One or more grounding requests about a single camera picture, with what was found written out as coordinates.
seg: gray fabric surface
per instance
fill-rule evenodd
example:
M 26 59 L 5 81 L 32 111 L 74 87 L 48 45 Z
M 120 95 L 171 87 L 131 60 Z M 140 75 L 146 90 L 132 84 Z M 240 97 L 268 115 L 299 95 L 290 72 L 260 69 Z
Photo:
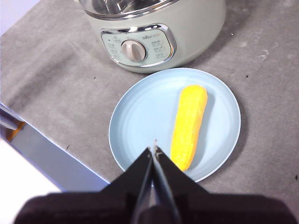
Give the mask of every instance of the gray fabric surface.
M 282 199 L 299 218 L 299 1 L 227 0 L 214 44 L 186 67 L 223 80 L 241 108 L 228 161 L 200 182 L 211 192 Z M 72 0 L 42 0 L 1 38 L 1 103 L 112 181 L 108 124 L 144 75 L 121 69 Z

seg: gray tablecloth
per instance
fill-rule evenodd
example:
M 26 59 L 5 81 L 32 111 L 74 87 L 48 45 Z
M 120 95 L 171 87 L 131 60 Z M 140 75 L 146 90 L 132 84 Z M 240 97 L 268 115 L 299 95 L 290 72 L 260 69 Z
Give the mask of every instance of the gray tablecloth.
M 219 37 L 186 67 L 231 88 L 242 129 L 228 161 L 200 184 L 280 198 L 298 218 L 299 1 L 227 4 Z M 121 170 L 108 145 L 109 119 L 143 77 L 107 57 L 72 0 L 42 0 L 1 38 L 1 103 L 110 181 Z

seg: blue plate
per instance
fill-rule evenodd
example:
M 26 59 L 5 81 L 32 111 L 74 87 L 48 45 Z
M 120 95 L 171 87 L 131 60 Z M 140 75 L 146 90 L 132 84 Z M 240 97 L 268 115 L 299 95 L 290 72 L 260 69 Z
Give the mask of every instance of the blue plate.
M 196 69 L 154 73 L 132 86 L 117 104 L 109 126 L 112 154 L 126 170 L 154 140 L 170 156 L 172 131 L 181 90 L 192 84 L 207 89 L 196 154 L 185 173 L 200 181 L 215 172 L 232 153 L 241 128 L 241 115 L 232 91 L 218 78 Z

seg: control panel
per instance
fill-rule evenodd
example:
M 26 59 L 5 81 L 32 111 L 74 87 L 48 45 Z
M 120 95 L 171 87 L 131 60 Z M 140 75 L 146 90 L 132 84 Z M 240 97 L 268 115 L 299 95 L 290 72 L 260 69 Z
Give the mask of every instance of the control panel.
M 102 40 L 115 62 L 132 67 L 162 64 L 173 57 L 177 47 L 171 31 L 162 24 L 104 29 Z

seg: white wall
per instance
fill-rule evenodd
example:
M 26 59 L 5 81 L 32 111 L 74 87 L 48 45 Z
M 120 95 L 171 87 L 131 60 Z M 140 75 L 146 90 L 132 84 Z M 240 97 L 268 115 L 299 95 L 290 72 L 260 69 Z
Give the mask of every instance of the white wall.
M 0 0 L 1 35 L 38 2 L 39 0 Z

